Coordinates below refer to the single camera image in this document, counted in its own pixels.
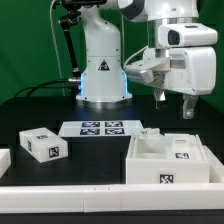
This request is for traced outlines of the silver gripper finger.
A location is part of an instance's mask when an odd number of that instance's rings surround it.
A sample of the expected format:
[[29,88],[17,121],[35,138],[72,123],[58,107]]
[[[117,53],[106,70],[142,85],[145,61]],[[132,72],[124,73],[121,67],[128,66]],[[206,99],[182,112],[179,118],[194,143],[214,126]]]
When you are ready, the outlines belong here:
[[194,109],[198,101],[198,97],[194,95],[183,95],[183,118],[192,119],[194,117]]
[[160,110],[166,102],[165,92],[163,89],[155,88],[154,89],[154,98],[156,101],[156,108]]

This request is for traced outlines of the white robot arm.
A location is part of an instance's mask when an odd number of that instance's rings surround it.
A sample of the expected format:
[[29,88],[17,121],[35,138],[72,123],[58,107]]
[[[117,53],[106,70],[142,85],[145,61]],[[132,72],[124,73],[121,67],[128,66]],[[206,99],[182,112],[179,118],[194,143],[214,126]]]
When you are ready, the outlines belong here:
[[124,18],[148,25],[148,45],[140,61],[121,59],[120,31],[99,15],[96,5],[81,8],[87,66],[76,99],[95,108],[111,108],[132,98],[127,82],[154,89],[157,105],[167,90],[183,95],[183,117],[191,119],[200,95],[216,82],[215,30],[197,23],[197,0],[108,0]]

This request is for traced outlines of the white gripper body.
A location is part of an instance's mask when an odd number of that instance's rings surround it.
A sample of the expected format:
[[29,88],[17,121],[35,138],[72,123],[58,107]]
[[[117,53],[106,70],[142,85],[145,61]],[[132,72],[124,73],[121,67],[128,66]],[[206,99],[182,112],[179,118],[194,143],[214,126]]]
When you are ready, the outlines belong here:
[[216,83],[216,53],[212,45],[217,32],[200,23],[164,24],[158,43],[170,57],[163,88],[190,95],[212,92]]

